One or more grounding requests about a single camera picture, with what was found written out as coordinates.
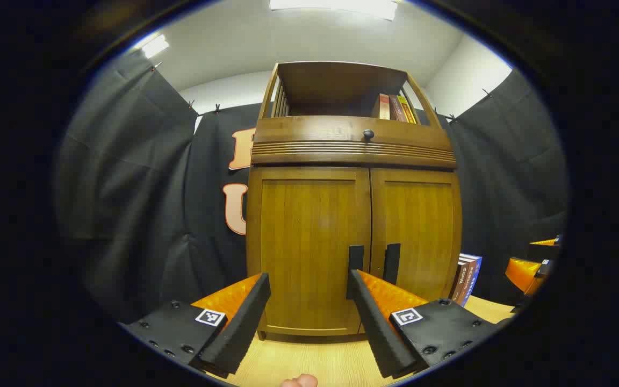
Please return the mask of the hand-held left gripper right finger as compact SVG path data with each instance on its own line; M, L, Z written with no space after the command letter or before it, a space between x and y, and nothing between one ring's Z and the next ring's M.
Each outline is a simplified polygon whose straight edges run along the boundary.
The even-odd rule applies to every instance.
M480 318L451 299L427 301L358 269L348 272L347 289L383 377L439 367L508 323Z

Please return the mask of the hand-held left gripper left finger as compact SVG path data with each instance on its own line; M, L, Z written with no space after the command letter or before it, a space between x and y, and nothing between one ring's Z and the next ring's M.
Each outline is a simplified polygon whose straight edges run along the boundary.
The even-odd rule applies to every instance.
M256 274L196 302L169 301L120 326L175 362L226 379L246 357L270 295L268 274Z

